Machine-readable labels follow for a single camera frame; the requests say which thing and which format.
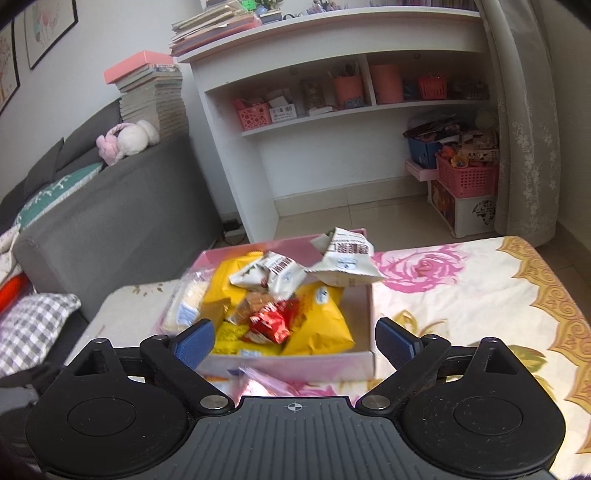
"crosshair marking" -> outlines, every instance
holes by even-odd
[[[296,411],[300,411],[302,408],[305,408],[305,406],[303,406],[301,403],[298,403],[298,402],[290,403],[289,405],[286,405],[285,407],[288,408],[289,410],[291,410],[293,413],[295,413]]]

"orange cloth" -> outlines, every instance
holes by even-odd
[[[6,285],[0,288],[0,313],[12,305],[12,302],[20,296],[28,285],[29,279],[24,273],[8,280]]]

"lace curtain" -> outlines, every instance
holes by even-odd
[[[550,57],[528,0],[476,0],[491,51],[501,165],[495,229],[537,247],[556,229],[560,139]]]

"pink basket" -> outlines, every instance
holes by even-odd
[[[447,77],[419,77],[418,86],[423,100],[447,100]]]
[[[437,159],[439,181],[455,198],[496,195],[499,166],[455,168],[441,158]]]
[[[271,124],[271,114],[269,113],[269,104],[262,103],[244,110],[238,110],[238,116],[242,122],[244,130],[264,127]]]

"pink rose pattern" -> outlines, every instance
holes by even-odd
[[[457,245],[420,248],[413,253],[383,252],[374,256],[379,270],[386,276],[384,284],[403,293],[426,292],[438,285],[454,284],[464,269],[464,255],[454,250]]]

